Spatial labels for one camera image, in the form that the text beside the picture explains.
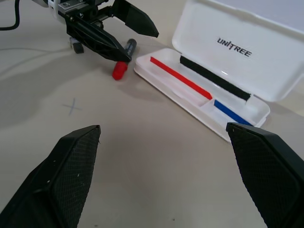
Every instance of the marker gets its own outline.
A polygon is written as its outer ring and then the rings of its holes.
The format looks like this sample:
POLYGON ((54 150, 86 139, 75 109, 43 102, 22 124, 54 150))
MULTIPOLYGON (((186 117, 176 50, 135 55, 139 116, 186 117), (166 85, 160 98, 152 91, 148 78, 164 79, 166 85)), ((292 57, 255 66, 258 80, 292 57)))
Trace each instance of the marker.
MULTIPOLYGON (((125 50, 127 51, 127 54, 132 57, 134 54, 135 48, 136 48, 137 42, 135 39, 129 39, 127 45, 125 46, 125 50)), ((125 72, 128 69, 128 64, 126 62, 117 62, 116 66, 114 68, 114 71, 112 73, 112 77, 118 81, 123 78, 125 72)))
POLYGON ((208 79, 209 81, 217 84, 219 87, 227 90, 228 92, 234 94, 235 96, 247 101, 251 94, 241 90, 240 88, 236 87, 234 84, 226 81, 222 77, 212 73, 211 71, 207 70, 206 68, 202 67, 201 65, 187 59, 184 56, 180 57, 180 63, 185 67, 193 70, 194 72, 198 73, 199 75, 203 76, 204 78, 208 79))
POLYGON ((199 94, 203 95, 208 100, 212 99, 212 95, 208 91, 206 91, 202 87, 198 86, 194 82, 190 81, 189 79, 187 79, 186 77, 184 77, 183 75, 181 75, 180 73, 178 73, 177 71, 175 71, 172 68, 168 67, 167 65, 163 64, 161 61, 157 60, 154 57, 151 57, 150 61, 152 63, 154 63, 156 66, 158 66, 161 69, 163 69, 164 71, 167 71, 172 76, 176 77, 178 80, 180 80, 181 82, 183 82, 184 84, 186 84, 187 86, 189 86, 191 89, 193 89, 196 92, 198 92, 199 94))
POLYGON ((227 116, 229 116, 231 119, 233 119, 234 121, 238 122, 239 124, 245 124, 245 125, 253 126, 251 123, 249 123, 248 121, 244 120, 238 114, 236 114, 235 112, 231 111, 229 108, 227 108, 226 106, 224 106, 218 100, 214 101, 214 106, 217 107, 219 110, 221 110, 223 113, 225 113, 227 116))

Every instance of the black cable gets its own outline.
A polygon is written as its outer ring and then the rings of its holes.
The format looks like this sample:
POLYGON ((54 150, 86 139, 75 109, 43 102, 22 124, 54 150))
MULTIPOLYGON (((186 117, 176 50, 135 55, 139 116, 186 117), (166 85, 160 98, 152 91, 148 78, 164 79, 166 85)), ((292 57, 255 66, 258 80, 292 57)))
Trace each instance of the black cable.
POLYGON ((15 17, 16 17, 15 24, 10 27, 0 27, 0 31, 9 31, 9 30, 14 30, 14 29, 18 28, 18 26, 20 24, 19 3, 20 3, 20 0, 15 0, 15 17))

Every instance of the black foam strip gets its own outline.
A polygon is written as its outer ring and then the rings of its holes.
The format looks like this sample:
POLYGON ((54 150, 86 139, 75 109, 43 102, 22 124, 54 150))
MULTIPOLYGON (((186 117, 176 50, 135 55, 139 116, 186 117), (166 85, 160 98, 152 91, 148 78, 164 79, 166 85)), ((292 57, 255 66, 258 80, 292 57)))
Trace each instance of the black foam strip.
POLYGON ((203 68, 202 66, 198 65, 197 63, 192 62, 191 60, 185 58, 184 56, 180 57, 180 63, 183 64, 185 67, 202 75, 204 78, 208 79, 209 81, 217 84, 221 88, 234 94, 235 96, 237 96, 241 99, 244 99, 245 101, 247 101, 250 98, 249 93, 246 93, 245 91, 241 90, 240 88, 236 87, 235 85, 231 84, 230 82, 226 81, 225 79, 217 76, 216 74, 212 73, 211 71, 207 70, 206 68, 203 68))

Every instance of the logo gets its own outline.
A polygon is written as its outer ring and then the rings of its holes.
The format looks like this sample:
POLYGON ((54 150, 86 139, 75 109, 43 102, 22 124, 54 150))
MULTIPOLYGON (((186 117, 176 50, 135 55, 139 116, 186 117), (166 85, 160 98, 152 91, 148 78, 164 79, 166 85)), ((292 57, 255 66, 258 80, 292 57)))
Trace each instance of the logo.
POLYGON ((224 39, 218 38, 218 43, 228 47, 229 50, 234 50, 246 57, 249 57, 252 55, 251 51, 248 51, 242 47, 239 47, 238 45, 233 44, 231 41, 225 41, 224 39))

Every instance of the robotic arm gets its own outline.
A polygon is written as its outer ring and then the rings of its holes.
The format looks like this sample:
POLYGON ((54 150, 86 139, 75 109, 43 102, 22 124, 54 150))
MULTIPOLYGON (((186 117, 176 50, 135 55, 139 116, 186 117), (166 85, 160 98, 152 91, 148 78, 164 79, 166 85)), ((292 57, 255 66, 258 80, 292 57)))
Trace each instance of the robotic arm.
POLYGON ((53 16, 66 23, 68 35, 109 60, 130 62, 132 58, 117 39, 104 30, 105 19, 117 17, 138 34, 151 37, 159 35, 149 16, 126 0, 115 0, 113 6, 102 9, 98 6, 109 0, 33 1, 40 6, 50 7, 53 16))

